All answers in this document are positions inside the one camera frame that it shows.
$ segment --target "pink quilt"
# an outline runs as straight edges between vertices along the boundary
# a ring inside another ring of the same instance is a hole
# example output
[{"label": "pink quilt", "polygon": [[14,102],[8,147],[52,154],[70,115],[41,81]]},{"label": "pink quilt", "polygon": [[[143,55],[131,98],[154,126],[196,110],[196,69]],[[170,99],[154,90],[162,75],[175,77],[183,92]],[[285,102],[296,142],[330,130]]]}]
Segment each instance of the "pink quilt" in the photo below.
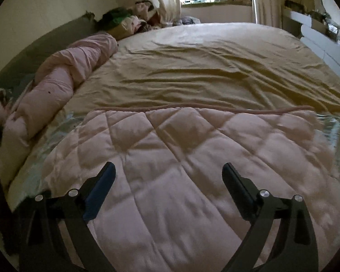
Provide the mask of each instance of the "pink quilt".
[{"label": "pink quilt", "polygon": [[[325,266],[340,227],[340,184],[311,108],[181,106],[89,113],[47,157],[44,188],[64,195],[111,161],[116,180],[88,226],[117,271],[214,272],[250,226],[221,178],[231,162],[259,189],[305,198]],[[273,226],[259,264],[276,232]]]},{"label": "pink quilt", "polygon": [[79,40],[49,56],[38,68],[33,87],[6,121],[0,146],[0,179],[10,181],[28,156],[34,136],[71,99],[92,71],[117,52],[117,42],[103,32]]}]

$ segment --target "window sill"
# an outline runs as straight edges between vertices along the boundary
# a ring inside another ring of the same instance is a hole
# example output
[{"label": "window sill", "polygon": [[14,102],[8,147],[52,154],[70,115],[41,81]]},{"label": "window sill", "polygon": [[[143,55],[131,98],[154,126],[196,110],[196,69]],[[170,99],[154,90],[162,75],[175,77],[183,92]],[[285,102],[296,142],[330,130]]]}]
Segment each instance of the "window sill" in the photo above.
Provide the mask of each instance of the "window sill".
[{"label": "window sill", "polygon": [[241,5],[241,6],[249,6],[252,7],[252,3],[249,3],[249,1],[245,2],[235,2],[232,0],[221,0],[217,2],[199,2],[199,3],[187,3],[182,4],[182,8],[198,8],[198,7],[209,7],[209,6],[222,6],[222,5]]}]

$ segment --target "silver screw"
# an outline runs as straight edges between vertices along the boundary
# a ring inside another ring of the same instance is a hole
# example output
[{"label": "silver screw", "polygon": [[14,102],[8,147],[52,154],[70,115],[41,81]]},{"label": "silver screw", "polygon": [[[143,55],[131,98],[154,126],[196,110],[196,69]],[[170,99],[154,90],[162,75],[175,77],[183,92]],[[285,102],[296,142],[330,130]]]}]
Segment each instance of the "silver screw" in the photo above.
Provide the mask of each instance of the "silver screw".
[{"label": "silver screw", "polygon": [[69,190],[68,195],[69,195],[70,197],[75,197],[75,196],[78,195],[78,190],[77,190],[77,189]]},{"label": "silver screw", "polygon": [[298,202],[301,202],[304,200],[304,198],[301,196],[301,195],[295,195],[295,200],[298,201]]},{"label": "silver screw", "polygon": [[35,197],[35,201],[41,201],[42,199],[43,199],[43,196],[41,194]]},{"label": "silver screw", "polygon": [[269,192],[267,190],[261,190],[260,195],[263,197],[269,197]]}]

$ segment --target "mattress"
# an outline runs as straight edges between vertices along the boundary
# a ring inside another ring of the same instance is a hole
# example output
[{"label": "mattress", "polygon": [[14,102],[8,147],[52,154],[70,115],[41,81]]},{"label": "mattress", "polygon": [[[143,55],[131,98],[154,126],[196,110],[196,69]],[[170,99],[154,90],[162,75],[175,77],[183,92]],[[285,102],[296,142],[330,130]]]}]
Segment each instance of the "mattress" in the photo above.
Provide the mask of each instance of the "mattress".
[{"label": "mattress", "polygon": [[256,24],[176,26],[121,40],[118,53],[39,136],[10,185],[10,207],[41,190],[45,158],[90,111],[173,103],[258,110],[309,105],[340,117],[340,79],[297,38]]}]

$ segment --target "metal pin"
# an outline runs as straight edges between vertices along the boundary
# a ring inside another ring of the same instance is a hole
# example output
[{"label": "metal pin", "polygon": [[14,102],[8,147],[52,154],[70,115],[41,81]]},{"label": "metal pin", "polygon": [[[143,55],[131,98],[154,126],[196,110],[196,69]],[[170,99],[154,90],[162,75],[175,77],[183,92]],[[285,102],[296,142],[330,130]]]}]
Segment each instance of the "metal pin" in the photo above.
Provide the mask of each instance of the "metal pin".
[{"label": "metal pin", "polygon": [[261,190],[260,195],[263,197],[269,197],[269,192],[267,190]]},{"label": "metal pin", "polygon": [[301,202],[304,200],[304,198],[301,196],[301,195],[295,195],[295,200],[298,201],[298,202]]},{"label": "metal pin", "polygon": [[78,190],[77,189],[71,189],[71,190],[69,190],[68,195],[70,197],[75,197],[75,196],[78,195]]},{"label": "metal pin", "polygon": [[43,199],[43,196],[41,194],[35,197],[35,201],[41,201],[42,199]]}]

